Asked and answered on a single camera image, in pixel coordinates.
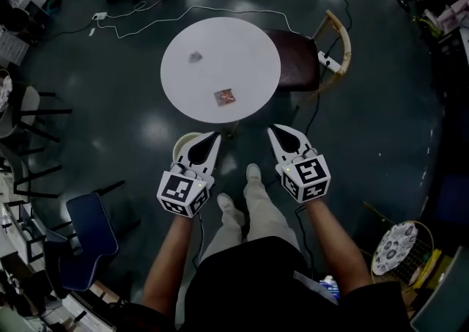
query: white round table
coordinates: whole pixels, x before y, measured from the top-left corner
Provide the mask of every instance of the white round table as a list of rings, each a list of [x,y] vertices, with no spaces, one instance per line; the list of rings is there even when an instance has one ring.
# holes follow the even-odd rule
[[[258,111],[275,92],[280,57],[255,25],[219,17],[182,30],[161,62],[161,83],[183,114],[203,122],[238,121]],[[235,102],[218,106],[215,93],[231,89]]]

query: dark red chair seat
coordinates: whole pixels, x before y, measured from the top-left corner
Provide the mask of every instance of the dark red chair seat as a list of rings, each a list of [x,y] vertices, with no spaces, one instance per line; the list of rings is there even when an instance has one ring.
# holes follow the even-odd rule
[[[265,30],[277,47],[281,75],[277,91],[316,91],[320,85],[320,61],[313,40],[282,30]]]

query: forearm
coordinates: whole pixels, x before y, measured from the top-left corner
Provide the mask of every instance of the forearm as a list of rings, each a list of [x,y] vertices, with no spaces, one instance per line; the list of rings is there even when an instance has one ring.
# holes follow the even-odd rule
[[[372,283],[360,249],[321,199],[305,203],[325,261],[341,294]]]
[[[182,281],[193,221],[174,217],[145,281],[142,304],[172,318]]]

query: wooden chair frame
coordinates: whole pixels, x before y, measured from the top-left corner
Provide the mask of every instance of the wooden chair frame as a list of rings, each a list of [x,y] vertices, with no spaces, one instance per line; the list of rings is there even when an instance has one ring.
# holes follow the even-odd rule
[[[311,100],[320,92],[325,91],[326,89],[330,88],[330,86],[339,78],[343,77],[345,73],[347,72],[349,65],[350,65],[350,59],[352,58],[352,46],[350,44],[350,38],[347,30],[345,29],[344,25],[339,21],[339,19],[330,11],[326,10],[325,12],[325,17],[322,20],[321,24],[317,28],[316,32],[313,35],[313,40],[317,42],[317,39],[319,36],[324,32],[327,26],[332,27],[335,31],[339,33],[339,36],[342,40],[342,43],[344,44],[344,57],[342,59],[342,64],[339,68],[339,70],[334,73],[327,82],[320,84],[319,88],[314,91],[311,95],[306,97],[301,105],[305,105],[307,103],[310,103]]]

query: dark gray floor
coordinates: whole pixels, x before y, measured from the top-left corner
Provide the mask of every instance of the dark gray floor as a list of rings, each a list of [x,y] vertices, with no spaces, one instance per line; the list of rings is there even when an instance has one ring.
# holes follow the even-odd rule
[[[439,142],[441,109],[429,86],[429,55],[411,17],[395,0],[349,1],[351,68],[321,97],[309,138],[325,155],[332,174],[326,198],[330,208],[362,247],[372,247],[377,243],[372,232],[379,221],[361,201],[371,202],[395,221],[418,217]],[[309,35],[326,9],[347,23],[342,0],[165,0],[151,10],[108,19],[106,24],[118,25],[121,33],[132,32],[157,18],[176,18],[193,4],[278,10],[286,13],[295,31]],[[130,0],[113,5],[104,0],[64,0],[49,33],[79,28],[95,12],[118,15],[132,8]],[[57,163],[64,167],[33,185],[43,192],[61,193],[58,200],[38,199],[35,204],[47,225],[67,219],[64,203],[68,199],[126,181],[103,197],[104,204],[115,230],[134,218],[142,224],[121,242],[119,256],[102,276],[111,287],[130,273],[133,293],[141,289],[167,232],[172,215],[163,211],[155,194],[175,141],[190,131],[220,128],[181,114],[166,99],[160,83],[160,61],[174,36],[196,21],[219,15],[194,10],[178,22],[158,23],[121,40],[111,29],[97,29],[92,37],[88,31],[61,36],[31,49],[21,68],[39,90],[56,92],[62,99],[61,103],[44,101],[41,106],[74,109],[69,117],[48,118],[47,126],[55,126],[53,131],[62,142],[50,143],[45,153],[30,158],[33,170]],[[238,17],[262,28],[286,28],[280,15]],[[320,43],[319,48],[329,45]],[[332,56],[339,59],[340,51],[341,46],[336,47]],[[300,111],[293,126],[305,130],[313,111],[314,103]],[[265,128],[291,119],[289,96],[275,95],[261,111],[243,120],[236,138],[223,143],[213,193],[226,191],[242,204],[245,167],[252,161],[261,166],[266,183],[273,180],[275,163]],[[301,239],[293,213],[296,204],[278,184],[269,192]],[[206,246],[220,226],[215,198],[204,207],[202,217]],[[323,269],[312,230],[305,227],[316,266]],[[199,238],[197,225],[190,257]]]

